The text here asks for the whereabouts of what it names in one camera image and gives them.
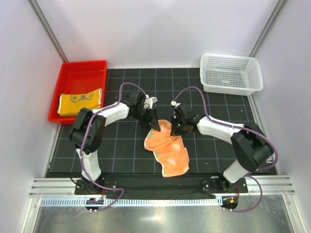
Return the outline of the blue yellow patterned towel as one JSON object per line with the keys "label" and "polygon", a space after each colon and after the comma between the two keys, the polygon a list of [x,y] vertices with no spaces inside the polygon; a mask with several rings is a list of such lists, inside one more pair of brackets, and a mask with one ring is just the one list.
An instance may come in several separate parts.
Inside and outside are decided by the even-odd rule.
{"label": "blue yellow patterned towel", "polygon": [[81,109],[99,109],[102,104],[101,88],[86,94],[61,94],[57,113],[62,117],[77,116]]}

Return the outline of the orange towel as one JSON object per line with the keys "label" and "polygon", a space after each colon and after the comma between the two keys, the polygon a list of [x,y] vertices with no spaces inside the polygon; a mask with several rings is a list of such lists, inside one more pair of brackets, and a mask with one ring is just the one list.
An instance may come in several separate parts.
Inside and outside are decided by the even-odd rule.
{"label": "orange towel", "polygon": [[181,136],[172,136],[172,124],[167,120],[159,120],[160,131],[150,129],[144,148],[151,151],[161,165],[164,178],[185,174],[189,170],[188,150]]}

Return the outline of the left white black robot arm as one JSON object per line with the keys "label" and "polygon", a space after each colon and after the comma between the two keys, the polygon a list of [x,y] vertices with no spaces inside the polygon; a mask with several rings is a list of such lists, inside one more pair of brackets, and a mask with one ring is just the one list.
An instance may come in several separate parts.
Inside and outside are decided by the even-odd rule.
{"label": "left white black robot arm", "polygon": [[157,97],[132,91],[124,98],[119,96],[117,102],[104,108],[80,110],[69,133],[69,140],[75,145],[82,168],[82,177],[76,187],[91,194],[99,194],[103,189],[103,182],[99,180],[102,171],[98,161],[98,148],[106,126],[132,117],[143,127],[160,131],[157,110],[154,107],[156,102]]}

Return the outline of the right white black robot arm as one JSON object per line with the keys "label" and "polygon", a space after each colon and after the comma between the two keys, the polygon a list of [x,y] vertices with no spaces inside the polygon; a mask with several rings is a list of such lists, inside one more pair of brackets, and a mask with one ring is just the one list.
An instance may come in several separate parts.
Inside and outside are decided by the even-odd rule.
{"label": "right white black robot arm", "polygon": [[216,190],[231,192],[239,181],[259,169],[276,152],[273,143],[257,124],[235,124],[196,114],[188,105],[171,102],[171,135],[198,133],[212,136],[232,145],[236,160],[219,176]]}

